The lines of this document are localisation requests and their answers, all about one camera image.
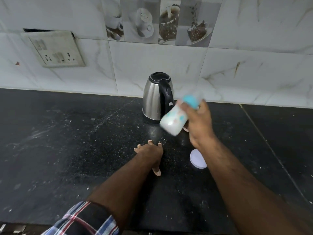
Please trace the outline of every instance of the forearm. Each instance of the forearm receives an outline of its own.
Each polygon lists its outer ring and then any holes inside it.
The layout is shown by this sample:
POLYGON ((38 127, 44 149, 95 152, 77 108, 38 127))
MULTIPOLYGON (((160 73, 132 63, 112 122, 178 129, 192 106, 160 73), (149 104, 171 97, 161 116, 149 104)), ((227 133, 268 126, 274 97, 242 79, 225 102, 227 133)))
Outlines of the forearm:
POLYGON ((138 153, 87 198, 88 201, 105 206, 115 218, 120 231, 126 225, 152 163, 149 157, 138 153))
POLYGON ((241 234, 302 234, 294 217, 217 139, 200 151, 241 234))

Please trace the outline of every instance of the electric kettle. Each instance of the electric kettle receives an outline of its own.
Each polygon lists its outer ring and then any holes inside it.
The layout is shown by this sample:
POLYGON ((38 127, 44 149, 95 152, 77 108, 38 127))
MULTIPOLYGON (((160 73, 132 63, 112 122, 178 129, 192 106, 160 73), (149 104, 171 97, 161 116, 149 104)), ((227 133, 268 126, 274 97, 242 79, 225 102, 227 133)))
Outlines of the electric kettle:
POLYGON ((173 84, 166 73, 152 73, 143 91, 143 114, 152 120, 160 121, 174 105, 173 84))

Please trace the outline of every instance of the power socket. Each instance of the power socket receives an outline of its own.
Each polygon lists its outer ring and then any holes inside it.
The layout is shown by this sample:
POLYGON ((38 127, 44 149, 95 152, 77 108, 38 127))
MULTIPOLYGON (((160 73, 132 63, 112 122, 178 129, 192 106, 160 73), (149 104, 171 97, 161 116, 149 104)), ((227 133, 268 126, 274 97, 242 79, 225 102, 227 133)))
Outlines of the power socket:
POLYGON ((43 67, 85 66, 71 31, 23 33, 43 67))

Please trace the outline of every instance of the black kettle lid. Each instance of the black kettle lid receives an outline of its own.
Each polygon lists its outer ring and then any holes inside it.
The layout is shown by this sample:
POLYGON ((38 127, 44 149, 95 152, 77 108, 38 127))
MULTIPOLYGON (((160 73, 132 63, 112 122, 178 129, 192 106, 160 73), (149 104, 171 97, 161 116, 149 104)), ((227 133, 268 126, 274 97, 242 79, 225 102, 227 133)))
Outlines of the black kettle lid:
POLYGON ((159 84, 159 81, 160 80, 167 80, 168 82, 171 81, 171 78, 169 75, 167 75, 166 73, 162 73, 162 72, 156 72, 156 73, 152 73, 150 76, 149 76, 149 81, 150 82, 153 82, 155 84, 159 84))

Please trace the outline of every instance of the plaid shirt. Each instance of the plaid shirt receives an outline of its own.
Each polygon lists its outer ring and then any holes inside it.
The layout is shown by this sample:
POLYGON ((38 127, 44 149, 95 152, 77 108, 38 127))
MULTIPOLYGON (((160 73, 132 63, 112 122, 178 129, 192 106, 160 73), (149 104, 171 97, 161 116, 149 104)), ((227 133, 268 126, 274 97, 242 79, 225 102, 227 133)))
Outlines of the plaid shirt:
POLYGON ((42 235, 118 235, 112 215, 101 205, 79 202, 42 235))

